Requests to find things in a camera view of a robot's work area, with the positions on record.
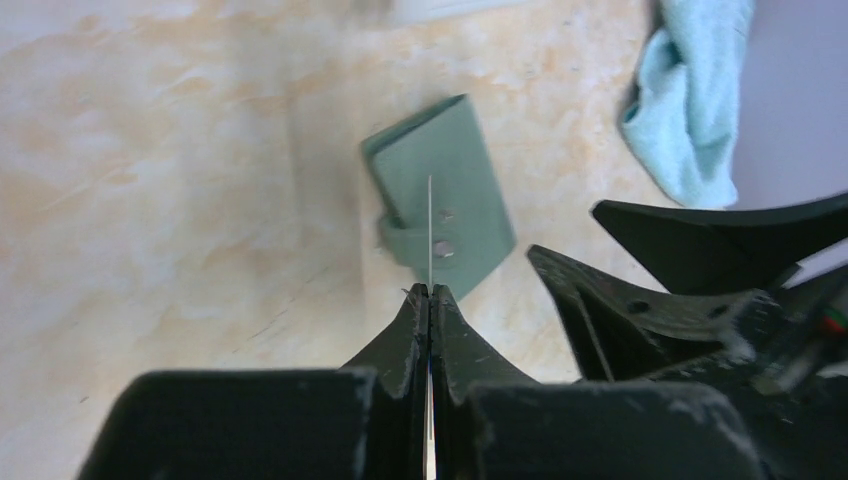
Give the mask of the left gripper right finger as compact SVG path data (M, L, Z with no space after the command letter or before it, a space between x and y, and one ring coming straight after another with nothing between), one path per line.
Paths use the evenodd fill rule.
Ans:
M430 296L440 479L762 479L729 399L679 382L534 381Z

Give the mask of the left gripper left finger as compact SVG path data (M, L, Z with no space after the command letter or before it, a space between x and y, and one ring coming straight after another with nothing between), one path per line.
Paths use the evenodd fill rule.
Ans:
M164 370L115 401L83 479L422 479L429 292L335 369Z

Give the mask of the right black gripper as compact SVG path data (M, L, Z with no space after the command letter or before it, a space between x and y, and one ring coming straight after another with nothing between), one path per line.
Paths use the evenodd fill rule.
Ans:
M847 195L745 211L602 200L591 215L672 294L531 246L582 378L706 386L759 475L846 478L847 269L764 290L846 239Z

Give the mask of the yellow credit card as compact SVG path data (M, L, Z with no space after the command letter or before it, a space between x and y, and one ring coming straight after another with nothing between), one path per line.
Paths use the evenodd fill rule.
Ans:
M432 175L427 177L427 285L432 293L434 286L433 275L433 190Z

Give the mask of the translucent white plastic bin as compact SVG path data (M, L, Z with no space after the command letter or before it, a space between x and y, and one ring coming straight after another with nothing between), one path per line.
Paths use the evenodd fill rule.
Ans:
M391 3L390 19L415 24L520 3L523 0L396 0Z

